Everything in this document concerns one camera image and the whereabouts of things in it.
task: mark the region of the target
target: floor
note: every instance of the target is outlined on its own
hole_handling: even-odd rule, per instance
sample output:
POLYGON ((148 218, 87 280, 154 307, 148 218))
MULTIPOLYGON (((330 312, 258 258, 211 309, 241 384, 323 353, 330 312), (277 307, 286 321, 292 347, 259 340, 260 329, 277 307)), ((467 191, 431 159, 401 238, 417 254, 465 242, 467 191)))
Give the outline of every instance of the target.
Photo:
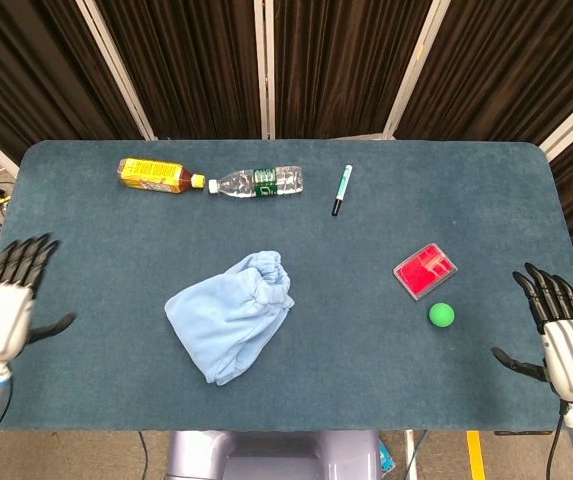
MULTIPOLYGON (((0 181, 12 181, 12 177, 0 174, 0 181)), ((144 437, 149 453, 146 478, 162 479, 170 434, 144 432, 144 437)), ((386 479, 401 480, 403 433, 382 432, 382 438, 399 465, 386 479)), ((497 437, 482 432, 486 478, 543 479, 551 440, 551 436, 497 437)), ((143 467, 144 452, 136 432, 0 432, 0 480, 138 480, 143 467)), ((417 468, 422 480, 470 479, 466 433, 431 432, 417 457, 417 468)), ((573 454, 565 433, 557 449, 552 478, 573 480, 573 454)))

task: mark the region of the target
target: small green ball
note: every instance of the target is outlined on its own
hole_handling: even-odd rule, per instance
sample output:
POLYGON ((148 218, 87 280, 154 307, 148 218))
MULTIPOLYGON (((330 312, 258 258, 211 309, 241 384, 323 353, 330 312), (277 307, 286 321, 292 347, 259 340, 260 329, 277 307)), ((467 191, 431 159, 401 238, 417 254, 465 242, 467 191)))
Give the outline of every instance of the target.
POLYGON ((455 321, 455 310, 447 303, 436 303, 430 307, 428 318, 436 327, 450 327, 455 321))

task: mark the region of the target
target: dark teal tablecloth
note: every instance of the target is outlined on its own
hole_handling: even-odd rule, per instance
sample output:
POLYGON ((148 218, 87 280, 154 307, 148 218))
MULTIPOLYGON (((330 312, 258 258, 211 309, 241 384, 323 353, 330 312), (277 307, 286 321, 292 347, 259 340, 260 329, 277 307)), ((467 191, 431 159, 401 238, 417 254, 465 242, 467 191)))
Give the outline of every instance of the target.
POLYGON ((40 143, 21 165, 1 246, 61 240, 34 324, 73 326, 15 362, 5 428, 313 430, 551 428, 557 400, 493 358, 542 348, 511 272, 531 261, 573 284, 549 167, 518 143, 159 141, 40 143), (233 199, 125 188, 125 156, 219 178, 301 165, 304 191, 233 199), (354 170, 331 217, 344 165, 354 170), (415 302, 392 268, 437 242, 459 271, 415 302), (295 300, 255 365, 207 385, 168 323, 179 290, 251 252, 282 254, 295 300), (434 302, 457 318, 427 320, 434 302))

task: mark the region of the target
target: robot finger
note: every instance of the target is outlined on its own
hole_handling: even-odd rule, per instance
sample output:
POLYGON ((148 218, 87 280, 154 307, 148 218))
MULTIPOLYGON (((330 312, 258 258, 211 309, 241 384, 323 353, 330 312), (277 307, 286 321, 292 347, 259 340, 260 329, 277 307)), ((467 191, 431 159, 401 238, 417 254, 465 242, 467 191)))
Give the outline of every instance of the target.
POLYGON ((562 288, 566 292, 568 300, 570 301, 570 307, 573 311, 573 287, 571 287, 570 284, 559 275, 555 275, 553 278, 557 281, 557 283, 559 283, 562 286, 562 288))
POLYGON ((555 298, 555 295, 551 293, 548 282, 546 281, 544 275, 542 275, 539 269, 532 263, 526 263, 524 266, 526 267, 526 271, 530 273, 531 277, 533 277, 533 280, 535 280, 537 290, 540 292, 540 295, 548 307, 551 320, 561 319, 562 315, 559 302, 557 301, 557 298, 555 298))
POLYGON ((25 254, 28 247, 35 241, 34 238, 29 238, 17 245, 12 253, 8 257, 6 262, 6 269, 2 275, 2 282, 6 283, 16 283, 17 282, 17 270, 20 265, 25 261, 25 254))
POLYGON ((6 263, 8 262, 8 258, 13 253, 13 250, 15 250, 16 246, 17 242, 12 242, 0 254, 0 282, 2 281, 1 279, 4 275, 4 271, 6 270, 6 263))
POLYGON ((43 248, 40 248, 35 254, 33 263, 28 270, 25 280, 26 286, 33 290, 33 296, 37 294, 39 282, 41 281, 42 273, 44 272, 44 268, 46 268, 48 259, 53 253, 55 253, 58 246, 59 242, 50 242, 43 248))
POLYGON ((537 324, 537 329, 540 333, 543 331, 543 324, 550 320, 550 315, 539 297, 535 285, 519 272, 513 272, 513 278, 524 290, 526 298, 528 298, 528 306, 530 307, 530 313, 533 315, 533 319, 537 324))
POLYGON ((15 282, 19 283, 20 285, 26 285, 26 277, 28 276, 28 272, 30 272, 31 267, 33 266, 33 262, 35 261, 35 256, 37 252, 41 250, 46 243, 48 243, 49 235, 44 234, 37 239, 31 239, 30 245, 26 248, 24 252, 24 258, 22 262, 19 264, 17 268, 17 272, 15 273, 15 282))
POLYGON ((570 304, 570 299, 566 295, 566 291, 562 285, 559 284, 557 280, 548 272, 540 270, 541 274, 546 279, 548 285, 550 285, 555 292, 555 298, 557 299, 557 304, 559 305, 561 318, 564 320, 570 320, 573 318, 573 310, 570 304))

